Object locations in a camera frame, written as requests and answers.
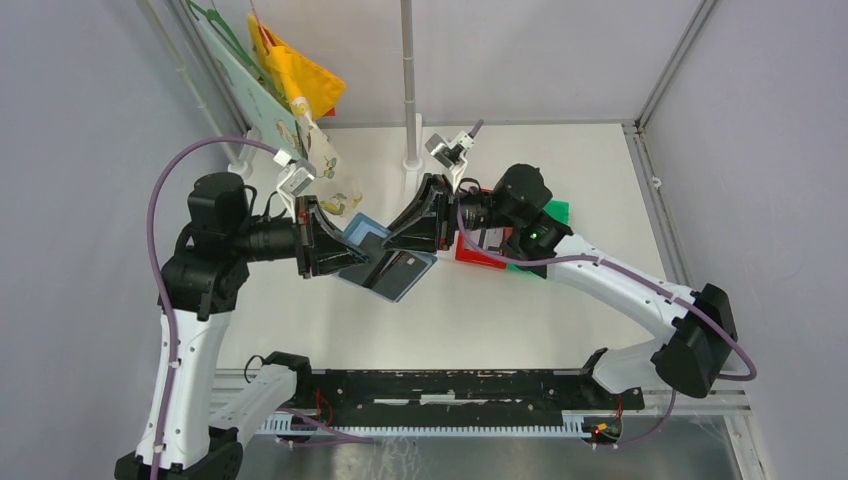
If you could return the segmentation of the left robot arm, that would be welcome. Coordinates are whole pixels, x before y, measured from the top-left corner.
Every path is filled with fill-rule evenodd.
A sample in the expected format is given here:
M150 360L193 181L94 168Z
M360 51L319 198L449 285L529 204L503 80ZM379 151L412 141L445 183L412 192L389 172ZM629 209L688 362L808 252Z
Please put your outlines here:
M266 420L285 403L302 407L313 397L308 358L273 352L232 401L210 408L220 349L251 263L293 260L308 279L368 259L315 197L297 198L290 217L269 218L253 213L251 193L234 173L201 177L173 255L153 265L160 361L147 425L135 450L116 462L118 479L233 479Z

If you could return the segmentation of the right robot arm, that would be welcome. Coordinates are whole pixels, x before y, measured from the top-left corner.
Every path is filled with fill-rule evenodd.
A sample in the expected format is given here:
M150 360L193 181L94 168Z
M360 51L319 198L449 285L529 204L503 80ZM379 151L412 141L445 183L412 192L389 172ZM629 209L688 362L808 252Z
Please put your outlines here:
M490 191L463 190L444 175L427 174L407 208L390 225L387 250L437 253L472 230L508 230L488 256L574 287L635 321L651 340L601 349L577 382L580 400L602 408L630 388L667 386L704 398L723 368L741 352L729 295L651 277L591 245L545 211L552 198L540 170L510 166Z

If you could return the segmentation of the blue card holder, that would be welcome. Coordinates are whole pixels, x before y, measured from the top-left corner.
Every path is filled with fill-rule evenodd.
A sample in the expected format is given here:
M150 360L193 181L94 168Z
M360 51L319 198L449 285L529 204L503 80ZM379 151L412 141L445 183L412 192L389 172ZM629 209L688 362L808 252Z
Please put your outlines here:
M336 277L398 303L436 264L437 258L432 254L385 250L382 241L388 234L377 221L357 213L344 229L343 237L364 250L370 261L341 270Z

